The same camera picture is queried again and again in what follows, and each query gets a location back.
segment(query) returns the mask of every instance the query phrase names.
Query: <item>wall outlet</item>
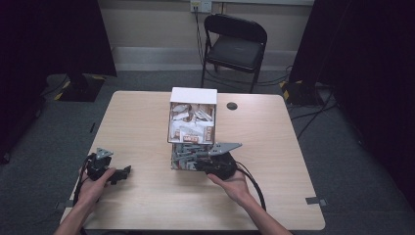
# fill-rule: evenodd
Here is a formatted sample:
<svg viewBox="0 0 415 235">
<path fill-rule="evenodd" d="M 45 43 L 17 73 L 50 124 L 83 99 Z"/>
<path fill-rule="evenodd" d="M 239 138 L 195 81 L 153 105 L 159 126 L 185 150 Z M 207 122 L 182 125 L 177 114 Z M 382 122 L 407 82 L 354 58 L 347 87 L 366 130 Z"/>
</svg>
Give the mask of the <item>wall outlet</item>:
<svg viewBox="0 0 415 235">
<path fill-rule="evenodd" d="M 201 12 L 202 11 L 202 2 L 201 1 L 190 1 L 190 12 Z"/>
</svg>

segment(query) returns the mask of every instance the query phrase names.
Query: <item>human hand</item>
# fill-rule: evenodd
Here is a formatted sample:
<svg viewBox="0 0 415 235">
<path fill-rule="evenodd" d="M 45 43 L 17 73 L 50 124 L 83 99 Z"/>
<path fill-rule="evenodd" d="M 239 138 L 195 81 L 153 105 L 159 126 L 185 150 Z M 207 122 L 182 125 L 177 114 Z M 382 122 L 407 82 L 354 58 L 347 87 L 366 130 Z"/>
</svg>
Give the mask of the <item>human hand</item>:
<svg viewBox="0 0 415 235">
<path fill-rule="evenodd" d="M 107 186 L 107 180 L 115 173 L 115 168 L 109 168 L 96 181 L 88 178 L 84 172 L 82 175 L 82 187 L 80 188 L 77 205 L 84 206 L 88 209 L 88 214 L 94 211 L 95 204 L 104 192 Z"/>
<path fill-rule="evenodd" d="M 247 198 L 252 197 L 245 175 L 239 170 L 236 170 L 235 174 L 226 180 L 221 180 L 219 177 L 212 173 L 208 174 L 207 177 L 213 183 L 222 187 L 229 198 L 231 198 L 241 207 Z"/>
</svg>

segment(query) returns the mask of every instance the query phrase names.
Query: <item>chair seat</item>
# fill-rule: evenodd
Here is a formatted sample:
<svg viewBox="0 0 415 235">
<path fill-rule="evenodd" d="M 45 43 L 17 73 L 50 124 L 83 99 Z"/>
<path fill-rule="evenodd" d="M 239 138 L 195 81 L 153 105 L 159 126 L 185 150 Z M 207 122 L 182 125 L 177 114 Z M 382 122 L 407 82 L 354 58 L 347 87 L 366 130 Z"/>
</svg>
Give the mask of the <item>chair seat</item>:
<svg viewBox="0 0 415 235">
<path fill-rule="evenodd" d="M 254 71 L 261 59 L 260 43 L 244 39 L 220 36 L 207 54 L 208 61 L 242 67 L 245 71 Z"/>
</svg>

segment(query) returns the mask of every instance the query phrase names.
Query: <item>open box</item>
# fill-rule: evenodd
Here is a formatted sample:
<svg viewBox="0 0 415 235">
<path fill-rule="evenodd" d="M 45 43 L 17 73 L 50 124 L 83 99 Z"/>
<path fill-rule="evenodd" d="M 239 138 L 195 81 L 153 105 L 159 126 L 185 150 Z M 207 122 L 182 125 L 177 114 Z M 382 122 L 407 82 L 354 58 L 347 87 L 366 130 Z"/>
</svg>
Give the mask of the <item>open box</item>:
<svg viewBox="0 0 415 235">
<path fill-rule="evenodd" d="M 173 87 L 167 142 L 213 144 L 217 90 Z"/>
</svg>

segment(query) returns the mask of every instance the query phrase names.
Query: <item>baseboard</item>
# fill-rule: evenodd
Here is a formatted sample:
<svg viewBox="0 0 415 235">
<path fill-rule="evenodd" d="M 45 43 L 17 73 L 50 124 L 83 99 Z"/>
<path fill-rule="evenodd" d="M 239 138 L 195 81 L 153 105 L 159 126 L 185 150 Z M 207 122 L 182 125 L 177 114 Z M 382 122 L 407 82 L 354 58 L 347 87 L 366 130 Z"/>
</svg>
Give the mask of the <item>baseboard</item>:
<svg viewBox="0 0 415 235">
<path fill-rule="evenodd" d="M 117 71 L 188 71 L 201 70 L 197 49 L 114 47 L 113 58 Z M 283 71 L 291 66 L 297 51 L 266 51 L 263 71 Z"/>
</svg>

